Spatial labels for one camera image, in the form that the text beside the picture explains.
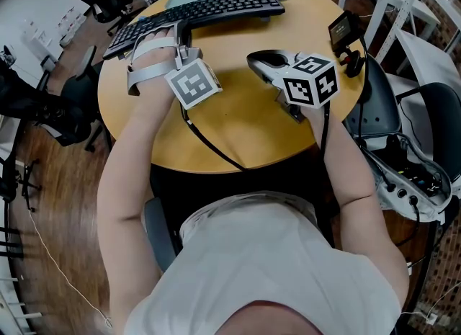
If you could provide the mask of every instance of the small display screen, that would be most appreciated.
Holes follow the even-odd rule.
[[[336,24],[330,31],[331,44],[337,44],[341,39],[346,37],[351,32],[351,25],[347,17],[343,18],[338,24]]]

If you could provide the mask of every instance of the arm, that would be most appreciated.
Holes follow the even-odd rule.
[[[165,32],[156,35],[164,36]],[[161,48],[142,55],[134,66],[140,69],[171,56],[174,57],[173,48]],[[153,141],[174,95],[163,77],[144,81],[138,88],[142,100],[112,149],[97,195],[99,246],[109,279],[110,312],[117,335],[123,334],[131,311],[151,294],[161,276],[140,216]]]
[[[320,145],[323,110],[303,108]],[[326,141],[325,165],[341,210],[343,250],[367,256],[380,270],[403,306],[408,293],[408,268],[390,240],[375,191],[375,180],[359,147],[334,117]]]

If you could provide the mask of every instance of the person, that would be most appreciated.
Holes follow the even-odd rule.
[[[172,35],[151,34],[145,40]],[[145,53],[135,69],[172,59]],[[408,270],[388,235],[372,172],[332,115],[325,165],[340,207],[332,249],[298,197],[260,192],[217,201],[182,225],[184,248],[162,274],[141,222],[154,138],[174,93],[162,77],[140,100],[107,160],[97,228],[117,335],[388,335],[408,292]],[[323,111],[302,109],[317,144]]]

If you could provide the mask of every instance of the white t-shirt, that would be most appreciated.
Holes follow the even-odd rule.
[[[367,257],[332,249],[298,210],[253,195],[197,211],[125,335],[215,335],[256,300],[297,311],[324,335],[389,335],[400,315],[389,282]]]

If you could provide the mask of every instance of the round table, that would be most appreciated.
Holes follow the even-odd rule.
[[[141,16],[165,9],[167,0],[149,6]],[[286,0],[286,12],[271,17],[237,19],[192,30],[192,45],[215,72],[223,91],[189,111],[200,132],[223,153],[246,168],[276,163],[315,143],[309,122],[295,122],[275,101],[278,90],[265,84],[247,66],[257,50],[283,49],[320,53],[337,61],[331,51],[328,26],[343,12],[332,0]],[[352,50],[363,49],[357,41]],[[127,63],[106,61],[99,77],[99,108],[105,125],[118,138],[141,97],[127,93]],[[355,78],[337,64],[340,94],[331,103],[343,120],[362,93],[364,69]],[[184,123],[175,99],[159,130],[152,163],[177,171],[226,173],[238,171],[203,144]]]

